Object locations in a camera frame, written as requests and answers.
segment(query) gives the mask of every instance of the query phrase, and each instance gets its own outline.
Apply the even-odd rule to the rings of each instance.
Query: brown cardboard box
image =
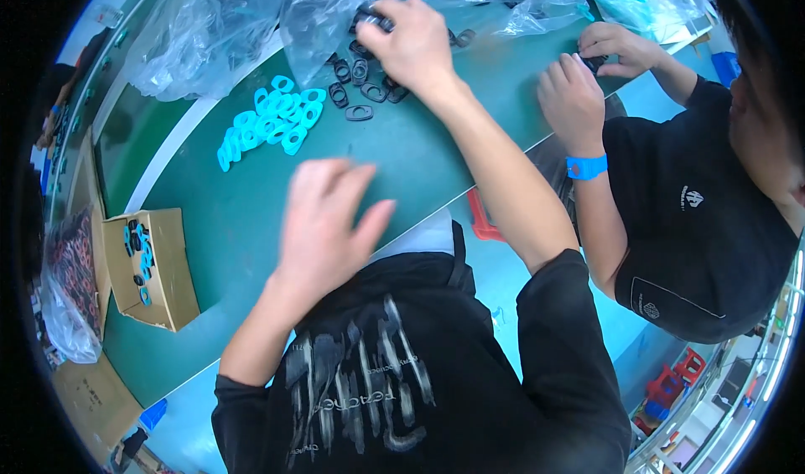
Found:
[[[106,354],[95,364],[70,360],[56,368],[52,378],[70,423],[89,453],[101,465],[143,412],[117,376]]]
[[[146,280],[142,288],[134,278],[135,275],[144,275],[140,269],[143,251],[134,252],[129,257],[123,243],[124,229],[134,219],[146,228],[154,256],[154,265],[150,267],[151,278]],[[103,221],[101,229],[114,299],[117,309],[124,316],[177,332],[199,315],[196,291],[184,253],[181,209],[141,210],[123,214]],[[149,305],[141,299],[143,288],[151,297]]]

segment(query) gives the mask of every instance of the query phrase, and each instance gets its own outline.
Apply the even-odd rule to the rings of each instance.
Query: red plastic stool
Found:
[[[668,364],[662,365],[662,372],[654,381],[649,381],[646,391],[649,400],[655,401],[660,405],[670,408],[676,398],[685,390],[685,383],[682,379],[670,370]]]
[[[674,373],[679,374],[681,379],[692,386],[699,379],[699,375],[706,365],[707,362],[704,362],[704,359],[698,353],[688,347],[685,358],[674,366]]]
[[[478,237],[478,240],[506,241],[498,232],[498,228],[492,226],[492,223],[489,222],[489,218],[486,216],[486,208],[484,208],[483,202],[480,201],[480,192],[477,187],[467,192],[467,199],[469,200],[469,208],[473,211],[473,233]]]

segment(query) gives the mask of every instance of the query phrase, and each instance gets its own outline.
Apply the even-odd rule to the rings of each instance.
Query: black t-shirt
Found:
[[[580,254],[517,298],[522,384],[486,307],[441,285],[451,268],[382,259],[297,330],[271,387],[219,375],[229,472],[622,474],[631,429]]]
[[[629,237],[618,302],[680,338],[739,336],[772,308],[799,238],[730,147],[730,91],[699,77],[664,123],[604,125],[609,183]]]

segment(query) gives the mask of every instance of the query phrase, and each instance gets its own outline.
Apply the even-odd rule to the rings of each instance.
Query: blue wristband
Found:
[[[606,171],[606,169],[606,155],[599,158],[568,157],[568,177],[571,179],[595,179],[598,174]]]

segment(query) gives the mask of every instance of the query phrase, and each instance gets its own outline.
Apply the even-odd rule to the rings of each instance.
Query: person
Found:
[[[277,267],[221,356],[212,423],[227,469],[621,474],[632,433],[564,207],[456,75],[444,18],[420,0],[375,7],[395,29],[361,23],[358,41],[448,128],[533,275],[517,299],[522,384],[474,297],[460,226],[452,252],[364,268],[395,202],[353,229],[374,167],[307,161]]]
[[[736,0],[716,1],[742,67],[730,90],[622,26],[594,23],[579,37],[581,57],[618,56],[599,77],[651,71],[686,108],[673,119],[605,122],[595,80],[554,88],[558,63],[538,90],[568,166],[579,169],[569,176],[593,282],[670,334],[705,344],[768,315],[805,222],[799,111],[781,91],[790,74],[773,66]]]

